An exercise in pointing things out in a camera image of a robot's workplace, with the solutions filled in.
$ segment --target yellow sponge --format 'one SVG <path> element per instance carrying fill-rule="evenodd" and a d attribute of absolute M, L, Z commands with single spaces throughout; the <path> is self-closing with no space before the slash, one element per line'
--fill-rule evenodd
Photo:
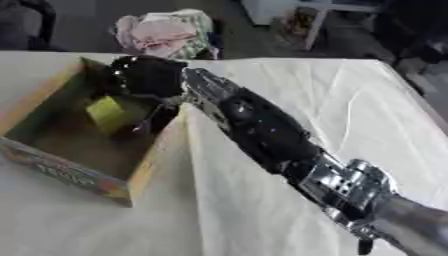
<path fill-rule="evenodd" d="M 87 107 L 87 113 L 98 129 L 111 135 L 129 124 L 132 117 L 110 96 L 104 96 Z"/>

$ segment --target robotic arm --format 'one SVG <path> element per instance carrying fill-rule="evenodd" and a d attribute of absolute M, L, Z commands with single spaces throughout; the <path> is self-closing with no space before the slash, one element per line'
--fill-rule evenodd
<path fill-rule="evenodd" d="M 169 109 L 183 102 L 196 106 L 262 168 L 284 177 L 357 237 L 359 255 L 369 254 L 376 239 L 386 240 L 409 256 L 448 255 L 447 212 L 400 196 L 392 177 L 366 161 L 339 163 L 311 143 L 309 132 L 292 117 L 250 90 L 207 70 L 168 62 L 123 57 L 109 72 L 123 94 L 157 98 Z M 170 74 L 166 77 L 176 80 L 172 88 L 165 84 L 160 92 L 151 76 L 142 76 L 148 67 L 159 76 Z M 183 81 L 182 89 L 177 80 Z"/>

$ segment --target floor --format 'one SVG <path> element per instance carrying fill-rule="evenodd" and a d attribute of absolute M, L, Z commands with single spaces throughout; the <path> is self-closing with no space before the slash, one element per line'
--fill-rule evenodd
<path fill-rule="evenodd" d="M 49 0 L 58 13 L 53 43 L 74 52 L 121 52 L 109 30 L 123 15 L 142 15 L 147 12 L 169 12 L 183 8 L 205 11 L 213 18 L 225 22 L 224 58 L 251 57 L 326 57 L 363 58 L 374 53 L 383 60 L 391 54 L 384 50 L 362 27 L 333 14 L 326 21 L 328 37 L 320 36 L 311 52 L 285 46 L 274 31 L 254 27 L 244 8 L 237 0 Z M 28 28 L 36 31 L 38 16 L 30 13 Z M 413 62 L 406 65 L 413 69 Z M 448 65 L 432 68 L 419 84 L 425 90 L 426 100 L 448 120 Z"/>

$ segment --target white tablecloth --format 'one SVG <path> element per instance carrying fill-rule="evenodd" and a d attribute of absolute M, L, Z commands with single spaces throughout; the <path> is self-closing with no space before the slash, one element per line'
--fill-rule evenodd
<path fill-rule="evenodd" d="M 1 53 L 3 109 L 79 54 Z M 112 55 L 82 54 L 110 61 Z M 387 66 L 367 60 L 193 62 L 267 97 L 341 161 L 387 169 L 403 195 L 448 209 L 448 144 Z M 356 240 L 267 174 L 194 108 L 194 174 L 156 173 L 133 209 L 0 166 L 5 255 L 355 255 Z M 384 242 L 372 255 L 403 255 Z"/>

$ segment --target open box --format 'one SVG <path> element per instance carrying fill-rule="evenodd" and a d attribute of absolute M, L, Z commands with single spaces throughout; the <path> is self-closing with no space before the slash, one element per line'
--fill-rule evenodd
<path fill-rule="evenodd" d="M 157 137 L 112 141 L 81 107 L 102 67 L 80 59 L 25 97 L 3 118 L 0 145 L 12 161 L 132 206 L 156 169 L 190 167 L 179 162 L 188 154 L 186 118 L 180 111 Z"/>

